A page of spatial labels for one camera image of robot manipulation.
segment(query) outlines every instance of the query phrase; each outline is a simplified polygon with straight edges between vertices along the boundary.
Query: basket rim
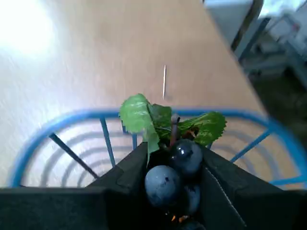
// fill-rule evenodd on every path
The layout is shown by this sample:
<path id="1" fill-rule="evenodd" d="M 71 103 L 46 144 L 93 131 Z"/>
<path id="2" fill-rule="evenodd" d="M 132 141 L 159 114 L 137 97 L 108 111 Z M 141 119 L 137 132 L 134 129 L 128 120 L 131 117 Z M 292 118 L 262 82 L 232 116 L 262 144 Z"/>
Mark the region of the basket rim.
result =
<path id="1" fill-rule="evenodd" d="M 289 156 L 292 158 L 296 168 L 301 173 L 301 175 L 299 176 L 300 181 L 304 181 L 305 187 L 307 187 L 307 154 L 301 143 L 296 140 L 296 138 L 285 128 L 283 128 L 277 121 L 274 121 L 271 118 L 263 117 L 258 113 L 242 109 L 174 108 L 172 109 L 172 111 L 173 113 L 177 113 L 180 116 L 198 116 L 210 111 L 217 111 L 222 113 L 226 117 L 237 117 L 244 120 L 252 121 L 258 125 L 266 127 L 268 130 L 272 131 L 272 134 L 275 134 L 277 136 L 280 143 L 282 143 L 283 147 L 289 152 Z M 26 142 L 24 147 L 20 150 L 19 154 L 17 155 L 17 160 L 14 162 L 11 174 L 9 175 L 8 186 L 20 186 L 24 172 L 27 168 L 28 163 L 30 162 L 32 155 L 34 154 L 37 147 L 39 147 L 39 145 L 46 138 L 48 138 L 50 134 L 85 120 L 101 118 L 119 119 L 118 110 L 79 110 L 64 114 L 51 120 L 50 122 L 47 122 L 36 134 L 34 134 L 34 136 L 28 142 Z"/>

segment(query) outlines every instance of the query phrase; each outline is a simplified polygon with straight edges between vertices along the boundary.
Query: dark blue grape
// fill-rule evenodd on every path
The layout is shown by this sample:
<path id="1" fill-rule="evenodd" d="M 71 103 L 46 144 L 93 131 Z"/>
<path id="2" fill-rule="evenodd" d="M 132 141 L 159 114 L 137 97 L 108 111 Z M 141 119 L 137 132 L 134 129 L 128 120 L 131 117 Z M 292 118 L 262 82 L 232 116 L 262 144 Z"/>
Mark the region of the dark blue grape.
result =
<path id="1" fill-rule="evenodd" d="M 201 162 L 201 149 L 191 140 L 178 140 L 170 150 L 169 165 L 185 178 L 195 176 L 201 168 Z"/>
<path id="2" fill-rule="evenodd" d="M 184 214 L 193 215 L 200 206 L 201 189 L 198 185 L 186 185 L 184 190 L 188 201 Z"/>
<path id="3" fill-rule="evenodd" d="M 167 207 L 174 205 L 181 190 L 180 177 L 171 167 L 158 165 L 147 173 L 145 190 L 152 206 Z"/>
<path id="4" fill-rule="evenodd" d="M 198 221 L 188 220 L 182 224 L 182 226 L 180 227 L 180 230 L 206 230 L 206 229 Z"/>

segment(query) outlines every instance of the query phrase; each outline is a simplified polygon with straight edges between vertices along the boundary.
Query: green leaf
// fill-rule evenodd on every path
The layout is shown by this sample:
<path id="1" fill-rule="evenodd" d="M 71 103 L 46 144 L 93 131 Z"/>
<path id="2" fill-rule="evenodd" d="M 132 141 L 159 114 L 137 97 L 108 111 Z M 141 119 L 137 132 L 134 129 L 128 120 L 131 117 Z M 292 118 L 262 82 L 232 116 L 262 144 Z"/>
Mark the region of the green leaf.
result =
<path id="1" fill-rule="evenodd" d="M 148 154 L 150 154 L 159 149 L 159 136 L 155 131 L 148 106 L 151 106 L 149 101 L 139 93 L 124 101 L 119 109 L 119 116 L 129 132 L 144 131 L 143 138 L 148 142 Z"/>
<path id="2" fill-rule="evenodd" d="M 171 133 L 172 109 L 159 104 L 148 105 L 153 125 L 160 138 L 169 138 Z"/>
<path id="3" fill-rule="evenodd" d="M 194 141 L 202 145 L 208 145 L 223 134 L 226 127 L 226 119 L 221 113 L 209 112 L 180 122 L 178 127 L 181 134 L 184 134 L 192 127 L 199 128 Z"/>

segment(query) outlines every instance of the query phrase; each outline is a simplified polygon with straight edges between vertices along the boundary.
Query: wooden table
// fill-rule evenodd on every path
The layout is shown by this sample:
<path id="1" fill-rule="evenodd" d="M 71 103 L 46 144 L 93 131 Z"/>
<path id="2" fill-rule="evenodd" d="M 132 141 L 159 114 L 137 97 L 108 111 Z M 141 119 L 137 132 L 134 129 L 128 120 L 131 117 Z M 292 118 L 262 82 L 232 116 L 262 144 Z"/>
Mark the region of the wooden table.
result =
<path id="1" fill-rule="evenodd" d="M 264 113 L 199 0 L 24 2 L 2 7 L 0 184 L 42 124 L 77 109 L 118 108 L 138 92 L 175 107 Z"/>

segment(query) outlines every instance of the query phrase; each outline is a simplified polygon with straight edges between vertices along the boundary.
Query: floor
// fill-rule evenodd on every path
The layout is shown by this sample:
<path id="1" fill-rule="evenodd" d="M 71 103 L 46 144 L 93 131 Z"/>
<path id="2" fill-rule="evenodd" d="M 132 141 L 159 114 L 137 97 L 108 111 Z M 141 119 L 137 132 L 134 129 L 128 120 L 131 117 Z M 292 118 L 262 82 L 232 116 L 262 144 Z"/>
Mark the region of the floor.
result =
<path id="1" fill-rule="evenodd" d="M 307 92 L 292 70 L 254 75 L 250 80 L 270 116 L 293 132 L 307 149 Z"/>

